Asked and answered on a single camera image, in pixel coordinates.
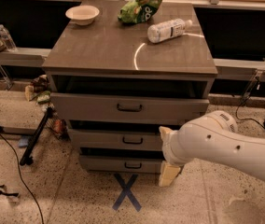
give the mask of terrazzo floor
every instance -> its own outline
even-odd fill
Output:
[[[260,107],[241,107],[239,117],[260,121]],[[218,100],[208,112],[225,110],[235,115],[236,106]],[[0,91],[0,125],[35,129],[43,117],[40,105],[27,102],[20,91]],[[238,121],[239,133],[265,138],[253,121]],[[6,135],[19,158],[20,137]],[[139,209],[125,197],[119,208],[113,205],[122,187],[115,172],[87,172],[69,141],[58,140],[45,129],[33,151],[34,163],[21,166],[22,178],[40,204],[44,223],[200,223],[265,224],[265,182],[230,167],[195,159],[188,163],[171,187],[160,188],[159,176],[137,174],[131,187]],[[127,184],[133,174],[120,173]],[[0,224],[41,223],[30,193],[20,181],[13,150],[0,138],[0,184],[19,198],[0,195]]]

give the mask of small bottle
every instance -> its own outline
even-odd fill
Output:
[[[177,37],[185,33],[186,29],[192,26],[192,21],[183,21],[182,19],[174,19],[165,21],[148,28],[148,39],[152,43],[159,43],[170,38]]]
[[[8,51],[17,51],[17,47],[10,35],[9,30],[2,24],[0,24],[0,36],[4,41]]]

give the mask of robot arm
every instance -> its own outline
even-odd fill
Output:
[[[179,131],[160,127],[160,133],[166,160],[160,186],[170,185],[177,175],[173,169],[193,158],[221,163],[265,181],[265,139],[238,134],[235,119],[224,111],[194,119]]]

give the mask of drawer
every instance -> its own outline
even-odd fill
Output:
[[[114,149],[161,151],[162,140],[159,133],[139,133],[124,131],[68,131],[71,143],[79,150],[81,147],[102,147]]]
[[[182,125],[205,113],[206,99],[147,98],[53,93],[59,117],[129,123]]]
[[[88,157],[80,155],[83,169],[90,171],[114,171],[126,173],[160,174],[161,160],[138,160],[107,157]]]

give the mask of black cable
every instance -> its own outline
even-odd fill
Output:
[[[255,120],[255,119],[252,119],[252,118],[246,118],[246,119],[240,119],[239,117],[238,117],[238,109],[242,106],[242,105],[244,105],[248,100],[249,100],[249,98],[250,98],[251,96],[248,96],[247,98],[245,98],[239,105],[238,105],[238,107],[237,107],[237,109],[236,109],[236,112],[235,112],[235,116],[236,116],[236,118],[238,119],[238,120],[240,120],[240,121],[248,121],[248,120],[252,120],[252,121],[254,121],[255,123],[257,123],[258,125],[260,125],[264,130],[265,130],[265,127],[260,123],[260,122],[258,122],[257,120]]]
[[[16,152],[16,150],[14,149],[14,147],[8,142],[8,140],[6,140],[6,138],[0,134],[0,137],[12,148],[14,154],[15,154],[15,157],[17,159],[17,165],[18,165],[18,171],[19,171],[19,176],[20,176],[20,179],[21,179],[21,182],[22,184],[27,188],[27,190],[29,191],[29,193],[31,194],[32,198],[34,199],[37,207],[38,207],[38,210],[39,210],[39,214],[40,214],[40,217],[41,217],[41,223],[44,224],[44,219],[43,219],[43,215],[42,215],[42,211],[41,211],[41,208],[40,208],[40,205],[36,199],[36,197],[34,196],[34,194],[30,191],[29,187],[26,185],[26,183],[23,181],[22,179],[22,175],[21,175],[21,168],[20,168],[20,162],[19,162],[19,157],[18,157],[18,154]]]

